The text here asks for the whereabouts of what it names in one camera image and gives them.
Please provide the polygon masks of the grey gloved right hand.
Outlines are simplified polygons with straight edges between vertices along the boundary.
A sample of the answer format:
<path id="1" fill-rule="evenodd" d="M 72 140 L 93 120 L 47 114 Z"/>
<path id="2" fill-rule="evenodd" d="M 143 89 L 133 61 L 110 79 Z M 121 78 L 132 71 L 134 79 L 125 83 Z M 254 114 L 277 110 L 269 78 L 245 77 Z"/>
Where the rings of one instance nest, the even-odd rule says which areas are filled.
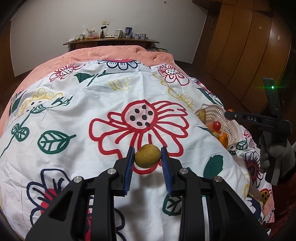
<path id="1" fill-rule="evenodd" d="M 264 131 L 259 139 L 260 172 L 273 186 L 288 183 L 295 174 L 295 145 L 285 136 Z"/>

